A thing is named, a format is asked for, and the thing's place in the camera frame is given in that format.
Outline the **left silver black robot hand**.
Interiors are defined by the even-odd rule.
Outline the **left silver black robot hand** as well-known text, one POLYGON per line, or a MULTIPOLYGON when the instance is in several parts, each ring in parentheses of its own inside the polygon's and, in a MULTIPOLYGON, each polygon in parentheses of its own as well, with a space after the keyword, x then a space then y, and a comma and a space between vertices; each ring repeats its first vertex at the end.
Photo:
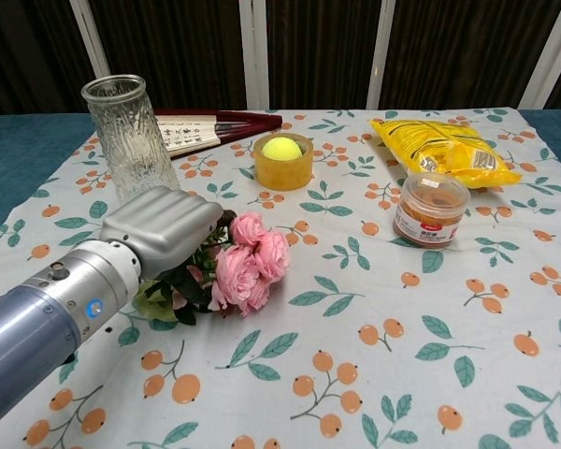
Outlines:
POLYGON ((138 257, 140 277, 154 279, 188 259, 222 216, 216 202, 159 186, 112 212, 99 238, 129 247, 138 257))

